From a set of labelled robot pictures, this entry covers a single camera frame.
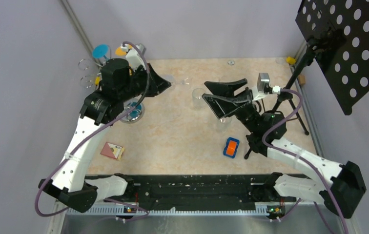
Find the clear ribbed short glass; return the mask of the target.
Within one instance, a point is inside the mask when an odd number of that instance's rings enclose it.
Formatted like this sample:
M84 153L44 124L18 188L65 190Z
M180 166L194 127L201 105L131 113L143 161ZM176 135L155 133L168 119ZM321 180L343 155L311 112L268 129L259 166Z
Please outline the clear ribbed short glass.
M192 102L193 102L193 109L199 110L205 108L206 103L202 97L205 93L205 89L203 88L196 88L192 91Z

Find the clear flute wine glass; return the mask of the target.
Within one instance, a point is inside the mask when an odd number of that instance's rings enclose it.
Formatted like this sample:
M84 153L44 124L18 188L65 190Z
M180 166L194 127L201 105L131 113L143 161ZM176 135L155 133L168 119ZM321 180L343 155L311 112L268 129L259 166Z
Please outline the clear flute wine glass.
M233 82L234 81L234 78L231 77L231 76L222 76L218 79L218 82L220 83L230 83L230 82Z

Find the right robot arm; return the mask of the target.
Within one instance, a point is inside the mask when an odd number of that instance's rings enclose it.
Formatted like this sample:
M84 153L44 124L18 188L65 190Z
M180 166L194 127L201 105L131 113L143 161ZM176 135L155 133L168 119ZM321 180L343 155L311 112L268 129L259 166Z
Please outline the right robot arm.
M248 130L246 136L252 152L280 161L303 174L302 178L272 173L264 187L270 201L280 197L297 197L325 205L333 214L349 219L353 216L366 185L359 166L351 161L334 162L313 154L285 138L289 117L282 112L259 113L255 102L270 95L293 94L290 89L259 81L252 88L247 80L234 82L206 81L209 90L202 98L216 118L236 117Z

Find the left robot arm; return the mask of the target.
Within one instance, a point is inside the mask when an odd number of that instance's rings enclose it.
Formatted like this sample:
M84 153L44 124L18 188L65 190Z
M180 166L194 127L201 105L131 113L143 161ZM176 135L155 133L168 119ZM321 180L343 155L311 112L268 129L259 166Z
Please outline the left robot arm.
M76 130L59 168L39 183L43 192L80 213L113 196L125 202L132 199L134 188L127 176L114 174L86 179L87 169L109 127L131 112L131 108L124 108L128 101L136 97L155 97L172 85L150 64L133 68L123 58L108 60L100 73L100 87L85 98Z

